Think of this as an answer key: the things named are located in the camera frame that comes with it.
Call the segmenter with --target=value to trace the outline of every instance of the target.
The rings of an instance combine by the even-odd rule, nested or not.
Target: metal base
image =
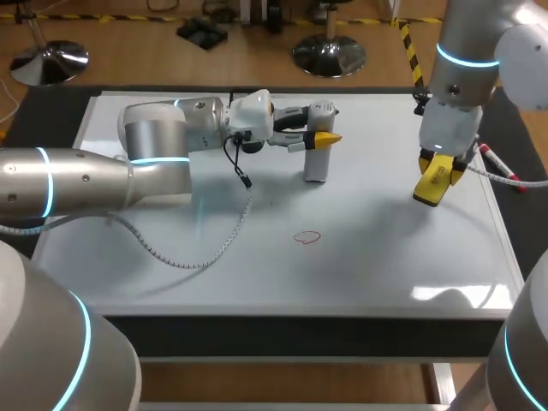
[[[86,49],[72,41],[50,41],[42,50],[32,47],[16,57],[9,67],[11,75],[28,86],[63,83],[84,71],[89,56]]]
[[[324,34],[303,39],[294,49],[295,64],[318,77],[336,78],[358,71],[366,52],[350,37],[327,39]]]

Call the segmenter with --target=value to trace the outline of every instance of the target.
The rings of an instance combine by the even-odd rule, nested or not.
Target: yellow object
[[[451,186],[454,186],[455,184],[457,184],[463,174],[464,174],[464,171],[453,169],[451,171]]]
[[[413,198],[431,207],[437,206],[451,185],[452,170],[451,156],[435,154],[414,188]]]
[[[426,158],[423,158],[423,157],[419,157],[419,168],[420,168],[421,174],[425,174],[425,171],[429,165],[430,165],[430,160],[427,160]]]
[[[338,141],[340,141],[342,136],[339,134],[328,133],[326,131],[318,131],[314,135],[314,148],[326,148],[329,147]]]

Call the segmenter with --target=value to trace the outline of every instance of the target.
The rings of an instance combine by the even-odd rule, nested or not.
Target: hazard tape
[[[99,22],[107,21],[154,21],[157,23],[169,23],[172,21],[181,21],[187,17],[158,17],[155,15],[37,15],[40,20],[95,20]],[[14,20],[15,15],[0,14],[0,20]]]
[[[97,20],[105,23],[108,21],[154,21],[157,23],[170,23],[172,21],[182,21],[190,17],[158,17],[155,15],[37,15],[40,20],[57,20],[57,21],[69,21],[69,20]],[[0,20],[14,20],[15,15],[0,14]],[[234,23],[240,22],[240,19],[234,19]],[[379,20],[379,19],[353,19],[347,21],[337,21],[338,26],[347,25],[375,25],[375,24],[391,24],[394,26],[395,21]],[[443,21],[433,18],[420,18],[420,19],[398,19],[397,22],[406,23],[432,23],[439,24]],[[285,21],[287,26],[324,26],[325,20],[306,20],[306,19],[294,19],[292,21]]]
[[[422,78],[422,70],[420,70],[419,60],[417,59],[417,53],[414,50],[411,43],[411,36],[409,35],[409,23],[406,21],[396,21],[400,28],[400,34],[402,35],[403,45],[408,55],[409,66],[411,66],[411,72],[413,73],[413,82],[415,87],[423,88],[425,82]]]

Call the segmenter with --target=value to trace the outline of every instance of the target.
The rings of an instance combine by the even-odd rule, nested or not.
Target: blue led light ring
[[[510,357],[510,350],[508,348],[508,327],[504,329],[504,348],[506,349],[506,359],[508,360],[510,371],[512,372],[512,374],[514,374],[514,379],[516,383],[520,386],[521,390],[527,396],[527,398],[529,398],[529,401],[531,401],[540,411],[547,411],[546,408],[544,408],[542,404],[537,401],[533,394],[529,392],[514,368],[514,363],[512,362],[512,358]]]
[[[40,154],[42,154],[42,158],[44,158],[45,168],[48,172],[48,198],[45,203],[44,214],[42,214],[42,218],[46,218],[50,214],[51,207],[53,206],[53,172],[51,171],[50,158],[47,152],[45,152],[42,147],[36,147],[36,149],[40,152]]]
[[[87,358],[89,357],[89,350],[92,345],[92,322],[89,319],[89,313],[87,312],[86,306],[81,301],[80,298],[78,298],[77,295],[70,292],[72,296],[78,301],[78,304],[80,305],[80,308],[82,310],[82,314],[84,315],[84,324],[86,326],[86,336],[84,338],[84,349],[82,350],[82,356],[80,357],[80,363],[78,364],[78,367],[76,368],[76,372],[74,373],[74,376],[72,377],[72,381],[70,381],[70,384],[68,385],[67,390],[57,403],[57,405],[51,410],[51,411],[61,411],[65,405],[67,405],[67,402],[69,401],[70,397],[73,395],[74,390],[76,389],[76,386],[80,382],[80,379],[82,377],[82,373],[84,372],[84,368],[86,368]]]
[[[154,163],[189,163],[188,157],[154,157],[131,160],[131,164],[154,164]]]
[[[449,60],[450,62],[454,64],[458,64],[459,66],[473,67],[475,69],[486,69],[486,68],[495,67],[498,65],[498,62],[477,63],[477,62],[469,62],[467,60],[461,60],[460,58],[455,58],[447,54],[439,45],[437,45],[437,48],[438,48],[438,53],[441,54],[442,57],[444,57],[445,59]]]

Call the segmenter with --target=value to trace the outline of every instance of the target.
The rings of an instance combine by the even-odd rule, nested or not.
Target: white table
[[[275,95],[274,103],[304,105],[317,97]],[[79,145],[122,153],[117,113],[158,99],[165,97],[97,98]],[[490,183],[468,172],[438,208],[412,200],[420,177],[413,99],[329,99],[341,111],[336,131],[343,136],[331,154],[329,181],[302,181],[303,152],[266,146],[243,156],[253,209],[209,269],[194,275],[163,265],[123,227],[96,218],[42,235],[35,261],[103,315],[504,319],[523,280]],[[480,158],[474,162],[482,167]],[[222,151],[193,153],[191,164],[191,206],[124,212],[156,248],[185,262],[217,251],[247,199]],[[321,239],[308,245],[294,239],[308,230]]]

